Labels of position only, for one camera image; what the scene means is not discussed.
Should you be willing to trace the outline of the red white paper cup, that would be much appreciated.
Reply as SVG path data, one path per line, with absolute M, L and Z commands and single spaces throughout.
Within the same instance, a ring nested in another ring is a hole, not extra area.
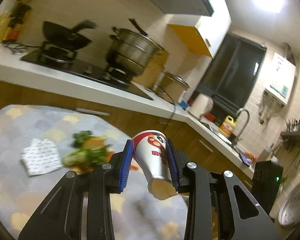
M 132 138 L 134 159 L 143 170 L 148 191 L 158 200 L 166 200 L 177 193 L 172 185 L 166 155 L 166 137 L 156 130 L 146 130 Z

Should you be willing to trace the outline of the green bok choy large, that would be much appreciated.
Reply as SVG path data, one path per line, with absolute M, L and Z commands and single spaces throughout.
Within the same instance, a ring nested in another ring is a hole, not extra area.
M 66 167 L 72 166 L 86 166 L 92 167 L 101 165 L 106 162 L 106 157 L 108 154 L 106 145 L 102 148 L 89 149 L 89 148 L 79 148 L 72 153 L 67 154 L 62 158 L 62 164 Z

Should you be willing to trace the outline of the wooden cutting board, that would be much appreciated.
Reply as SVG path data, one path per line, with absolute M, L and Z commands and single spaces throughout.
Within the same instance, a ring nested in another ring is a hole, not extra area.
M 138 77 L 134 77 L 132 81 L 144 87 L 150 89 L 153 88 L 157 79 L 164 71 L 169 55 L 169 52 L 166 50 L 159 51 L 159 54 L 154 55 L 151 61 L 147 64 L 143 73 Z

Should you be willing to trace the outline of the yellow detergent bottle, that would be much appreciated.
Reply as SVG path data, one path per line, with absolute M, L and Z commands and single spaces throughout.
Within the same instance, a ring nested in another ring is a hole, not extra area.
M 236 122 L 234 118 L 230 115 L 228 115 L 221 126 L 219 127 L 219 133 L 221 133 L 226 138 L 229 138 L 230 135 L 232 135 L 234 129 L 236 127 Z

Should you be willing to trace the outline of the dark kitchen window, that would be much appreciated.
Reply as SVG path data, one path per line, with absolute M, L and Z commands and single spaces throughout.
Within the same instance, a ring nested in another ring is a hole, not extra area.
M 267 48 L 238 35 L 227 34 L 196 87 L 215 106 L 235 114 L 253 90 Z

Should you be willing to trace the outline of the white perforated tray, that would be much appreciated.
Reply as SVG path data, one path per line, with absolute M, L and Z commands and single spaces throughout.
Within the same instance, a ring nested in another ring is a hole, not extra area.
M 300 183 L 294 187 L 287 200 L 281 206 L 278 221 L 284 228 L 295 227 L 300 223 Z

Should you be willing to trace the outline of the black gas stove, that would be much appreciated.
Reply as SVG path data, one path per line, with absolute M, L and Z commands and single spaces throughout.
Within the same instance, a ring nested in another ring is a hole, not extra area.
M 79 76 L 148 100 L 152 100 L 149 95 L 136 87 L 136 85 L 125 85 L 115 80 L 104 79 L 104 70 L 102 68 L 79 60 L 76 58 L 76 55 L 76 51 L 59 48 L 47 41 L 44 41 L 40 48 L 21 57 L 21 61 L 59 70 L 61 72 Z

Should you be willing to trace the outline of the black frying pan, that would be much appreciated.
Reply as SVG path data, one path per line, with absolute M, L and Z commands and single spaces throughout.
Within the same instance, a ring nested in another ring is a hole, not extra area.
M 91 40 L 81 34 L 83 29 L 96 29 L 96 23 L 90 20 L 84 20 L 74 26 L 72 29 L 49 21 L 43 22 L 43 34 L 48 42 L 60 48 L 77 51 L 86 47 Z

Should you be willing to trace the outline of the blue small box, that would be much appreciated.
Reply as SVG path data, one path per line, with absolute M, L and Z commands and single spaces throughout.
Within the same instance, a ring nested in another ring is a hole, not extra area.
M 185 102 L 185 101 L 179 102 L 179 105 L 180 105 L 181 107 L 183 107 L 184 109 L 186 109 L 186 108 L 189 106 L 189 104 L 188 104 L 187 102 Z

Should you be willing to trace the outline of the white electric kettle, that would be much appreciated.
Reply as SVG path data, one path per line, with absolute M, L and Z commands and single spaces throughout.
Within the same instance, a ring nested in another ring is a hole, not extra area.
M 204 94 L 199 94 L 190 107 L 189 113 L 201 120 L 204 115 L 211 112 L 212 108 L 213 100 Z

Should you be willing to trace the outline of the beige rice cooker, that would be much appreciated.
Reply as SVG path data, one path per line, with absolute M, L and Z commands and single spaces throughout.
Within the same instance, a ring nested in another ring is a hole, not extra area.
M 155 93 L 167 102 L 177 104 L 180 96 L 188 88 L 188 83 L 180 75 L 166 72 Z

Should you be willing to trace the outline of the white orange wall cabinet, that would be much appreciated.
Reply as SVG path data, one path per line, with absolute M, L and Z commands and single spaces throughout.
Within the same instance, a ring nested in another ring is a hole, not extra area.
M 231 24 L 225 0 L 210 0 L 211 16 L 174 14 L 168 26 L 179 36 L 188 50 L 215 57 Z

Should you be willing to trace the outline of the wooden base cabinets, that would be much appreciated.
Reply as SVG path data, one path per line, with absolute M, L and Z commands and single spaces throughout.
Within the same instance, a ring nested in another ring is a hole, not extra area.
M 130 137 L 149 129 L 161 131 L 172 139 L 177 150 L 187 153 L 191 161 L 213 172 L 231 170 L 248 189 L 251 188 L 253 171 L 242 164 L 236 152 L 190 118 L 182 119 L 173 114 L 169 119 L 168 114 L 161 117 L 0 81 L 0 109 L 8 105 L 47 105 L 97 111 L 102 119 Z

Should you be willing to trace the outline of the stainless steel stacked pot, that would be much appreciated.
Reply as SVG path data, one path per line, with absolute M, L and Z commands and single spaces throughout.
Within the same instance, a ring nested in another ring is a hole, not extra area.
M 137 31 L 113 26 L 114 33 L 109 36 L 111 45 L 106 61 L 113 66 L 122 66 L 132 72 L 133 76 L 140 76 L 154 55 L 159 55 L 163 48 L 148 37 L 134 18 L 128 20 Z

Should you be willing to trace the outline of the white water heater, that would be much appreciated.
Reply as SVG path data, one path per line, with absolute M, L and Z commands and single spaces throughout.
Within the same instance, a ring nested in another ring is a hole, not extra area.
M 296 66 L 278 53 L 274 53 L 265 90 L 283 106 L 289 102 L 295 72 Z

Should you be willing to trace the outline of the white dotted paper napkin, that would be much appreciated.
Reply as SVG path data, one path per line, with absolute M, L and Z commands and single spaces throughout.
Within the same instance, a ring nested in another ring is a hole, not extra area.
M 34 138 L 20 155 L 28 176 L 39 176 L 62 168 L 62 159 L 52 140 Z

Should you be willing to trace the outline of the green bok choy small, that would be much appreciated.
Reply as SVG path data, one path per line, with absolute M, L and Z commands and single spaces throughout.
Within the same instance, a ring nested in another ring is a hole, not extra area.
M 72 146 L 74 147 L 81 147 L 83 146 L 83 144 L 90 140 L 90 139 L 103 139 L 106 140 L 107 137 L 105 135 L 102 136 L 94 136 L 92 131 L 80 131 L 78 133 L 74 133 L 72 135 L 73 138 L 73 142 L 72 142 Z

